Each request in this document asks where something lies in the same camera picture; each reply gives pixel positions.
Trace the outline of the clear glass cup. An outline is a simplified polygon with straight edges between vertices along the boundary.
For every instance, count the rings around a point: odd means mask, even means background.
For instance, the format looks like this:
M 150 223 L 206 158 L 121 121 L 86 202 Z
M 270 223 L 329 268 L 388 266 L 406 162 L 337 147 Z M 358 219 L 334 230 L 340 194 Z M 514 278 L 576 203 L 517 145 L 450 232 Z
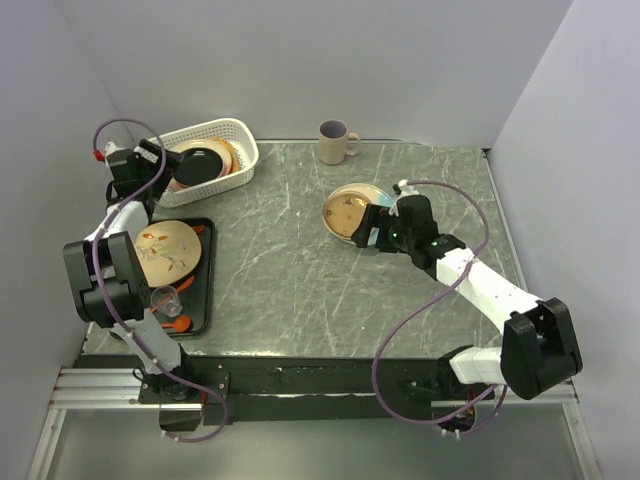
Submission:
M 151 311 L 170 318 L 178 317 L 182 313 L 182 304 L 177 289 L 171 285 L 156 288 L 151 293 Z

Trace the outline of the beige ceramic mug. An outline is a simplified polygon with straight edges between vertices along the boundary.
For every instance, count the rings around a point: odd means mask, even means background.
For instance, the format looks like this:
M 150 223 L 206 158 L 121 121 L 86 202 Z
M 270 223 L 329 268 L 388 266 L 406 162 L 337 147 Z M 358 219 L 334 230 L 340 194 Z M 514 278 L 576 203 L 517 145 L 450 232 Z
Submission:
M 326 120 L 319 127 L 319 158 L 326 165 L 338 165 L 347 157 L 356 156 L 361 142 L 361 137 L 351 132 L 344 122 Z

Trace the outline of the orange plastic spoon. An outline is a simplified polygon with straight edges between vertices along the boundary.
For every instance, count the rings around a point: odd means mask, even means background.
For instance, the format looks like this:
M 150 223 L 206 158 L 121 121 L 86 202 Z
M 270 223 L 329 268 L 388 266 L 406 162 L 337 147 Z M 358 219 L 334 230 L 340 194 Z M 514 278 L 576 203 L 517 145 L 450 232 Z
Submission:
M 192 325 L 192 320 L 188 315 L 181 315 L 175 318 L 172 322 L 165 322 L 161 324 L 164 329 L 172 329 L 176 333 L 187 332 Z

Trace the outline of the large cream and blue plate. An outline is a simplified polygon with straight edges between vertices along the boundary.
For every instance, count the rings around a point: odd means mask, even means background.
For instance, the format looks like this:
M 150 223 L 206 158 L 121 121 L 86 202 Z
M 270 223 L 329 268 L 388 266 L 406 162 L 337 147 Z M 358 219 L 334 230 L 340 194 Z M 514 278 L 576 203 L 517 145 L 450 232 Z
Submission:
M 352 234 L 359 226 L 368 204 L 390 208 L 394 203 L 394 198 L 389 193 L 368 183 L 350 183 L 336 190 L 335 194 L 345 194 L 353 204 L 351 207 L 353 212 L 347 215 L 349 223 L 347 232 L 349 234 Z

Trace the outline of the white perforated plastic bin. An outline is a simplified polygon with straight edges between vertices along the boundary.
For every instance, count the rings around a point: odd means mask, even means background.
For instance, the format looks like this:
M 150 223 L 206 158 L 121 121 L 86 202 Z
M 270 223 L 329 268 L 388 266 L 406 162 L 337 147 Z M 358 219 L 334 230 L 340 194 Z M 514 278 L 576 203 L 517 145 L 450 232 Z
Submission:
M 178 189 L 172 181 L 162 194 L 159 204 L 165 208 L 204 200 L 248 183 L 258 164 L 259 152 L 256 141 L 246 124 L 234 118 L 220 118 L 162 134 L 166 147 L 172 148 L 184 141 L 224 138 L 236 149 L 241 170 L 220 179 L 186 189 Z

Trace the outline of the black rectangular tray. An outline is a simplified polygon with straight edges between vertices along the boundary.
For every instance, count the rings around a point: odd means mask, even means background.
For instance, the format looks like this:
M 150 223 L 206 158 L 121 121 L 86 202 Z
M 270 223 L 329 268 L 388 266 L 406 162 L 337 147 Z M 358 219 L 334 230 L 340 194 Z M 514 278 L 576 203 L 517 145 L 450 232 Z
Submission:
M 170 284 L 177 288 L 184 280 L 195 275 L 193 284 L 185 291 L 179 293 L 182 304 L 182 313 L 188 315 L 192 320 L 191 328 L 187 332 L 176 333 L 172 329 L 163 330 L 173 338 L 196 336 L 204 332 L 211 318 L 211 308 L 213 302 L 213 276 L 215 270 L 216 256 L 216 227 L 212 220 L 204 217 L 170 219 L 187 223 L 188 225 L 203 225 L 204 232 L 198 237 L 202 245 L 202 255 L 198 266 L 187 277 Z M 158 323 L 172 322 L 175 318 L 170 318 L 161 313 L 152 312 Z

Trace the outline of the tan wooden printed plate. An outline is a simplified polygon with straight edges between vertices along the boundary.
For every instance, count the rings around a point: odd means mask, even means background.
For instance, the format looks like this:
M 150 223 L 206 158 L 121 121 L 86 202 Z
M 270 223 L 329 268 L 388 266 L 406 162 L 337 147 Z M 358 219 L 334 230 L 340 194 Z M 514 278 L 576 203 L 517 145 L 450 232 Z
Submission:
M 334 191 L 329 195 L 329 197 L 328 197 L 328 198 L 330 198 L 332 195 L 336 195 L 336 194 L 335 194 L 335 191 L 336 191 L 336 190 L 334 190 Z

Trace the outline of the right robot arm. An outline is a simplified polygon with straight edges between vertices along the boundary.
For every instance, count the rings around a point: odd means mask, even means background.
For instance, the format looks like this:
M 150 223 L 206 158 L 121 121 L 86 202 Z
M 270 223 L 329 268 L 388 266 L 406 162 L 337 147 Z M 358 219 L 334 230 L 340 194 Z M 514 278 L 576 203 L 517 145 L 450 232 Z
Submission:
M 433 280 L 453 288 L 497 328 L 498 347 L 463 346 L 438 361 L 436 384 L 460 398 L 472 384 L 503 385 L 531 400 L 583 369 L 569 308 L 557 298 L 542 300 L 476 258 L 460 239 L 439 231 L 430 201 L 413 194 L 392 207 L 369 204 L 351 238 L 384 253 L 403 253 Z

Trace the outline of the beige bird pattern plate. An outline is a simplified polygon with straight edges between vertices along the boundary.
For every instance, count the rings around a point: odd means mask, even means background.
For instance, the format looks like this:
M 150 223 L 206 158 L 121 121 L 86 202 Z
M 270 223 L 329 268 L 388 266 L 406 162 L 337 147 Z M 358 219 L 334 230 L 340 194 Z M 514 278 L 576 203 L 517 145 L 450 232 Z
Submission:
M 198 266 L 202 245 L 198 234 L 183 221 L 154 223 L 141 231 L 134 247 L 151 288 L 174 284 Z

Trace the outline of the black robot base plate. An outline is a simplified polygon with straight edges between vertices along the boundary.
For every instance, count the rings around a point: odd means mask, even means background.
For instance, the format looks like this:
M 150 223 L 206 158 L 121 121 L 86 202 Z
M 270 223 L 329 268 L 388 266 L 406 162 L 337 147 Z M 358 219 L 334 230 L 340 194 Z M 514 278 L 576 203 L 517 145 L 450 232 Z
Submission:
M 384 418 L 396 413 L 409 420 L 441 420 L 462 424 L 458 414 L 447 419 L 434 411 L 441 401 L 492 399 L 495 386 L 463 384 L 445 358 L 382 360 L 355 358 L 190 358 L 183 369 L 188 385 L 137 369 L 143 404 L 198 403 L 201 412 L 172 419 L 163 414 L 161 427 L 192 431 L 197 420 L 213 426 L 235 422 L 312 421 Z

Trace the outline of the aluminium rail frame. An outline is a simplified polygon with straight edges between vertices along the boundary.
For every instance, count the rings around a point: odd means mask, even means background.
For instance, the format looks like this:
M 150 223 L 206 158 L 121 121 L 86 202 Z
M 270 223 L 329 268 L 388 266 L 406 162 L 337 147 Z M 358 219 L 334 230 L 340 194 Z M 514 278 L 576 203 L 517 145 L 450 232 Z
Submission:
M 132 356 L 84 355 L 62 369 L 28 476 L 47 476 L 58 441 L 56 427 L 70 410 L 150 407 L 163 429 L 175 431 L 193 408 L 203 420 L 346 420 L 382 418 L 376 398 L 397 400 L 408 414 L 478 404 L 483 399 L 562 405 L 580 468 L 588 479 L 601 469 L 591 440 L 580 431 L 578 396 L 571 382 L 582 365 L 573 357 L 499 363 L 497 374 L 474 370 L 456 376 L 446 358 L 390 359 L 196 356 L 194 382 L 209 388 L 180 400 L 168 393 L 169 378 L 154 380 Z M 177 422 L 169 419 L 177 411 Z

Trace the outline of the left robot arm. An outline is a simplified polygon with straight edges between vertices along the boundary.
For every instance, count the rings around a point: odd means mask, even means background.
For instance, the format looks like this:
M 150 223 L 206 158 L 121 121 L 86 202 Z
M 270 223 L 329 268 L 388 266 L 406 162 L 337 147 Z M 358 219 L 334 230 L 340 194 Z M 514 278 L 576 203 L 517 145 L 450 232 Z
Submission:
M 85 239 L 65 245 L 63 259 L 80 318 L 128 345 L 140 359 L 144 387 L 164 400 L 184 402 L 197 393 L 199 378 L 152 313 L 151 288 L 134 248 L 180 160 L 148 140 L 139 146 L 157 161 L 112 142 L 105 152 L 94 152 L 113 176 L 105 218 Z

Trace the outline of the woven bamboo square tray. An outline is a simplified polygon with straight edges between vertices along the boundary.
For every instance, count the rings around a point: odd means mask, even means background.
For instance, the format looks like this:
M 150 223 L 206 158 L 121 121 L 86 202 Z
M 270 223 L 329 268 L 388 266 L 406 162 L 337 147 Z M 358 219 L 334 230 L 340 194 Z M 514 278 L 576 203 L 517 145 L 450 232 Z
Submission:
M 236 172 L 240 171 L 241 170 L 241 165 L 240 165 L 240 162 L 239 162 L 239 156 L 237 154 L 236 149 L 233 147 L 233 145 L 229 141 L 224 139 L 224 138 L 215 138 L 215 141 L 217 141 L 221 145 L 223 145 L 231 155 L 232 160 L 231 160 L 231 167 L 230 167 L 230 170 L 229 170 L 229 174 L 236 173 Z

